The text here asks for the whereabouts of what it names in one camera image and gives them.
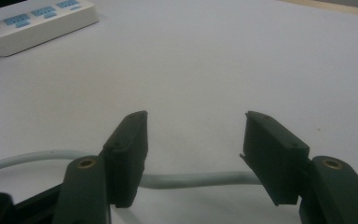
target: white power strip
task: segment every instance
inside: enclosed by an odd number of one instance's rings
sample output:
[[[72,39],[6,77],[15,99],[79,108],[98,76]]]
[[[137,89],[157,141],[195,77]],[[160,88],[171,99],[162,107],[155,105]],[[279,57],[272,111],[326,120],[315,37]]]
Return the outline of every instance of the white power strip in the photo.
[[[29,49],[98,21],[95,6],[65,0],[0,21],[0,57]]]

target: gray cable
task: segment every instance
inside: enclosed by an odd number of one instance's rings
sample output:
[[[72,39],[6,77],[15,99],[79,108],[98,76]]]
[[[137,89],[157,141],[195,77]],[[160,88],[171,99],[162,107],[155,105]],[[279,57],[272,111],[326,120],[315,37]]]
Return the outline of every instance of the gray cable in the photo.
[[[186,189],[222,185],[260,185],[251,172],[223,172],[195,175],[143,175],[139,187],[145,189]]]
[[[75,160],[89,153],[73,150],[52,150],[22,154],[0,160],[0,169],[30,161]],[[259,185],[253,173],[224,172],[194,175],[143,175],[139,187],[145,189],[186,189],[222,185]]]
[[[89,153],[74,150],[51,150],[31,152],[0,160],[0,170],[9,166],[19,165],[30,161],[75,160],[77,158],[89,155]]]

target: screw hole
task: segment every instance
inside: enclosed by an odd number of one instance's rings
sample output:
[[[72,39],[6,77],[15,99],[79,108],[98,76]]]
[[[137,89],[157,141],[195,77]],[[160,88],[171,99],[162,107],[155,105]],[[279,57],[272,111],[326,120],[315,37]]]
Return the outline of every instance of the screw hole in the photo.
[[[342,164],[338,161],[333,161],[333,160],[323,160],[322,163],[331,168],[331,169],[335,169],[335,170],[340,170],[342,169]]]
[[[79,164],[77,165],[77,168],[80,168],[80,169],[90,168],[91,166],[95,165],[95,163],[97,163],[96,160],[85,159],[85,160],[79,162]]]

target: black bracket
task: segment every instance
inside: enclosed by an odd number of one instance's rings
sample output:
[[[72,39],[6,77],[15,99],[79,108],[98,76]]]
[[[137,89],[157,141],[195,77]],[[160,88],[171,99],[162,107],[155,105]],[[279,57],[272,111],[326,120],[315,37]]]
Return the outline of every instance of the black bracket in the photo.
[[[309,160],[310,148],[277,120],[247,113],[242,158],[272,201],[296,204],[305,224],[358,224],[358,175],[331,157]]]
[[[0,193],[0,224],[107,224],[110,204],[130,207],[145,169],[147,112],[124,118],[99,156],[72,161],[63,183],[13,204]]]

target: white table surface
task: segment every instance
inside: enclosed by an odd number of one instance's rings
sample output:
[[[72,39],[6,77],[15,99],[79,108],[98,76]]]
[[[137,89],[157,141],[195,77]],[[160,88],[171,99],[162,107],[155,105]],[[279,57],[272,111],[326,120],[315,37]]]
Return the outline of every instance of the white table surface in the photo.
[[[0,20],[46,6],[0,9]],[[95,0],[100,22],[0,58],[0,159],[97,154],[147,110],[147,174],[250,171],[245,112],[271,115],[358,173],[358,16],[273,0]],[[69,161],[0,171],[15,203],[62,182]],[[113,223],[300,223],[260,186],[139,189]]]

